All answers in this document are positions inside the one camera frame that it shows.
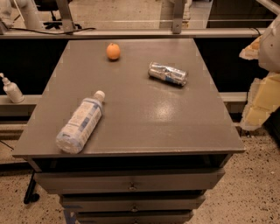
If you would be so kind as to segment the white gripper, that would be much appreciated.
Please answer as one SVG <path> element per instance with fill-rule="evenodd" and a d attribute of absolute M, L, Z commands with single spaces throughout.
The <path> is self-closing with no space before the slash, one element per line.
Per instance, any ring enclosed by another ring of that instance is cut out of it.
<path fill-rule="evenodd" d="M 241 50 L 239 57 L 245 60 L 258 59 L 259 66 L 270 72 L 263 79 L 253 80 L 248 102 L 241 115 L 240 127 L 253 131 L 260 128 L 280 107 L 280 15 L 262 37 L 259 36 Z"/>

